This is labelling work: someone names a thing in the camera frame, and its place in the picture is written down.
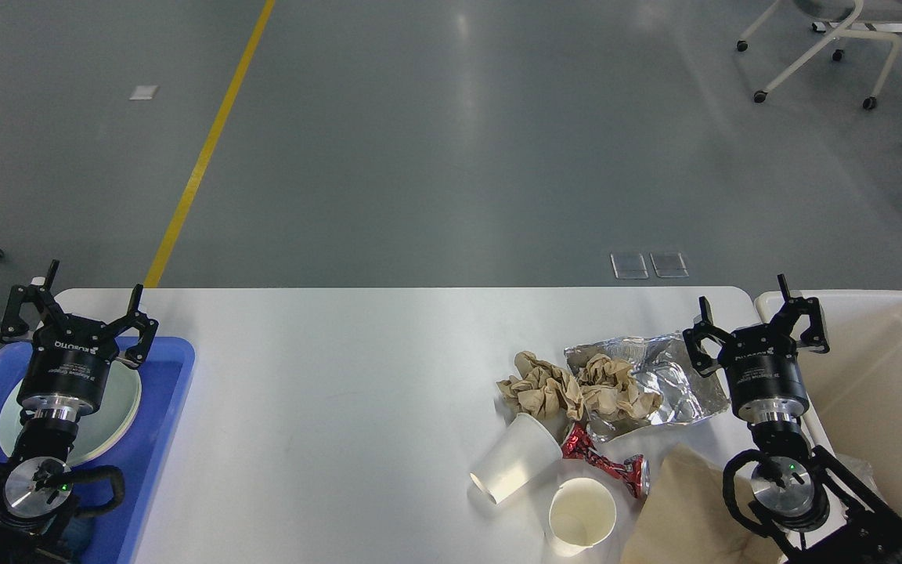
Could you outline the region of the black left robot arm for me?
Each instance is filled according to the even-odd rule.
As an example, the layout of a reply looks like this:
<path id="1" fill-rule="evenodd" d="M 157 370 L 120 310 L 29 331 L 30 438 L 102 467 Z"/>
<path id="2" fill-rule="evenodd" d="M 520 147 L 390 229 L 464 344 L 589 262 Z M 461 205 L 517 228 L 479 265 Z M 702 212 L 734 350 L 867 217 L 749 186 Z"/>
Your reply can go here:
<path id="1" fill-rule="evenodd" d="M 103 406 L 110 369 L 146 361 L 158 322 L 141 310 L 143 286 L 128 310 L 105 322 L 66 312 L 52 293 L 60 261 L 42 281 L 12 287 L 0 342 L 27 342 L 32 354 L 17 402 L 26 420 L 0 460 L 0 563 L 73 563 L 70 530 L 118 509 L 126 495 L 116 465 L 69 464 L 82 418 Z"/>

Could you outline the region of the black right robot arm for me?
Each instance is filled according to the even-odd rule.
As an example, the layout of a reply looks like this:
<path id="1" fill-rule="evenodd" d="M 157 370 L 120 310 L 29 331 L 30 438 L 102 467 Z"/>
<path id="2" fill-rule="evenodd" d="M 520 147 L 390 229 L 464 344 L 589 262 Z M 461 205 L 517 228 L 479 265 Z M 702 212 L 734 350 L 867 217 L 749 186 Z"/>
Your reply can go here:
<path id="1" fill-rule="evenodd" d="M 763 324 L 724 330 L 711 303 L 681 336 L 701 376 L 723 371 L 731 413 L 754 446 L 723 468 L 730 517 L 772 540 L 788 563 L 902 563 L 902 517 L 826 447 L 806 439 L 811 407 L 799 351 L 829 351 L 816 297 L 795 296 L 778 277 L 783 304 Z"/>

